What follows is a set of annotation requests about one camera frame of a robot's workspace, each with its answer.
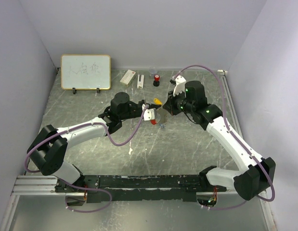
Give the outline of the yellow key tag with key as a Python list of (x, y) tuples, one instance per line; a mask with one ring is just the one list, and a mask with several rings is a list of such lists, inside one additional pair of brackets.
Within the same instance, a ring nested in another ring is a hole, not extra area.
[(162, 105), (163, 103), (158, 99), (158, 98), (154, 98), (154, 104), (157, 104), (157, 105)]

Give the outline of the metal key organizer red handle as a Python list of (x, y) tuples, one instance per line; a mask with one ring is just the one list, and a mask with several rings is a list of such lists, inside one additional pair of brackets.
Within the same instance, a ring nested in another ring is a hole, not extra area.
[(165, 125), (165, 123), (167, 122), (167, 115), (168, 112), (163, 109), (163, 107), (160, 107), (156, 109), (155, 119), (151, 120), (150, 122), (152, 125)]

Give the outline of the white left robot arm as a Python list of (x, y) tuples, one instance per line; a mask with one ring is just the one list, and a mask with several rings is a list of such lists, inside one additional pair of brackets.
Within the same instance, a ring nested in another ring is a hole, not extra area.
[(65, 128), (45, 126), (28, 148), (26, 160), (31, 160), (36, 165), (37, 172), (44, 176), (55, 176), (73, 192), (79, 192), (84, 188), (85, 177), (75, 165), (65, 161), (66, 152), (76, 145), (99, 137), (108, 137), (113, 145), (123, 146), (137, 132), (135, 128), (126, 141), (116, 143), (111, 134), (122, 127), (123, 121), (134, 118), (139, 118), (140, 123), (154, 120), (160, 107), (161, 105), (147, 103), (146, 100), (132, 102), (127, 93), (119, 92), (103, 113), (92, 120)]

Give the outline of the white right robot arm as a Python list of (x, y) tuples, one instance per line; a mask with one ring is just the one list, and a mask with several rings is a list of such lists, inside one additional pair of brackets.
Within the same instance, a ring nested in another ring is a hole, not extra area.
[(208, 167), (200, 172), (199, 186), (208, 192), (215, 186), (235, 190), (246, 201), (272, 185), (275, 161), (254, 151), (230, 126), (220, 108), (209, 104), (200, 81), (186, 81), (182, 76), (171, 80), (175, 86), (168, 93), (163, 108), (172, 116), (184, 113), (188, 119), (212, 135), (228, 152), (238, 170)]

